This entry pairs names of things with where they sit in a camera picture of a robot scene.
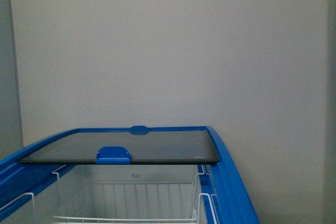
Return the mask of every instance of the blue freezer rim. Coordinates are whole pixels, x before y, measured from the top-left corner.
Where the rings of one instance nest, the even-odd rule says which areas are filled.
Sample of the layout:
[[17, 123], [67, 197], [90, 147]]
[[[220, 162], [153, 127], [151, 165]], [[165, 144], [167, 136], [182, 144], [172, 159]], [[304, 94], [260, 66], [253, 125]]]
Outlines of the blue freezer rim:
[[[75, 133], [84, 132], [130, 132], [131, 128], [78, 128], [73, 130], [64, 131], [55, 135], [46, 137], [36, 143], [30, 144], [21, 150], [13, 153], [12, 155], [4, 158], [0, 161], [0, 189], [4, 181], [8, 179], [10, 174], [16, 171], [28, 168], [34, 165], [22, 165], [16, 163], [18, 159], [21, 159], [30, 153], [54, 142], [65, 136]], [[145, 127], [148, 131], [203, 131], [206, 130], [211, 137], [217, 154], [219, 156], [219, 162], [211, 165], [216, 193], [218, 195], [218, 204], [220, 205], [220, 219], [225, 220], [225, 223], [259, 223], [256, 212], [253, 208], [251, 200], [248, 196], [244, 183], [239, 175], [239, 172], [232, 160], [229, 151], [227, 150], [224, 142], [218, 133], [211, 126], [183, 126], [183, 127]], [[39, 186], [36, 194], [47, 188], [55, 179], [48, 179], [44, 182], [45, 186]], [[6, 202], [11, 201], [13, 196], [8, 199], [4, 199]], [[0, 212], [0, 221], [8, 217], [11, 213], [24, 205], [30, 199], [29, 197], [23, 197], [12, 205], [10, 209], [4, 209]]]

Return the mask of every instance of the wire rack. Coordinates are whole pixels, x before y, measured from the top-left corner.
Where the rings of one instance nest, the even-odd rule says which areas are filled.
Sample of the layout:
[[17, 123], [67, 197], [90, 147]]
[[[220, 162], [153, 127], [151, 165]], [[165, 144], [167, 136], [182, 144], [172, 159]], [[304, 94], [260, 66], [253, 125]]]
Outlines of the wire rack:
[[[60, 178], [59, 170], [62, 168], [52, 172], [57, 176], [58, 195], [54, 193], [47, 198], [57, 201], [58, 209], [51, 214], [49, 224], [206, 224], [205, 199], [209, 202], [214, 224], [217, 224], [214, 195], [202, 193], [199, 181], [200, 175], [208, 175], [205, 167], [202, 167], [202, 172], [195, 173], [190, 182], [137, 183], [85, 179], [82, 166]], [[26, 195], [31, 196], [33, 204], [32, 223], [42, 223], [36, 217], [40, 213], [36, 210], [32, 193], [22, 194], [1, 210]]]

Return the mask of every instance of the blue plastic clip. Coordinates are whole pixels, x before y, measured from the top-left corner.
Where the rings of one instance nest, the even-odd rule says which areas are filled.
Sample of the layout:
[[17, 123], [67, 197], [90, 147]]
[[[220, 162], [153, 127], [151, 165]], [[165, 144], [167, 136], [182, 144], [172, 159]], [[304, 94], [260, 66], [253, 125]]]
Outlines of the blue plastic clip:
[[131, 154], [121, 146], [105, 146], [97, 153], [96, 164], [130, 164]]

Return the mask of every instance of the white wire basket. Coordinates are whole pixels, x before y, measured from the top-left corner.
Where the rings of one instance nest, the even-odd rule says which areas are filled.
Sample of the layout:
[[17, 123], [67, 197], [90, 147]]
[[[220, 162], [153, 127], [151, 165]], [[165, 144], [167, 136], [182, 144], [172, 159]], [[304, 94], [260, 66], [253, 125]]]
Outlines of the white wire basket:
[[26, 223], [206, 224], [207, 198], [217, 224], [213, 195], [201, 190], [203, 167], [78, 165], [60, 178], [62, 168], [50, 189], [28, 193], [34, 221]]

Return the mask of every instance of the chest freezer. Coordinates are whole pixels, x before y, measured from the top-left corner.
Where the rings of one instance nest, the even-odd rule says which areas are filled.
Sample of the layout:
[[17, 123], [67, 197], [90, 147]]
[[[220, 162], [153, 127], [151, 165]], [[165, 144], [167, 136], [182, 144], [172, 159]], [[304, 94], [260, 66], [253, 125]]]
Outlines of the chest freezer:
[[0, 161], [0, 222], [259, 223], [209, 126], [74, 129]]

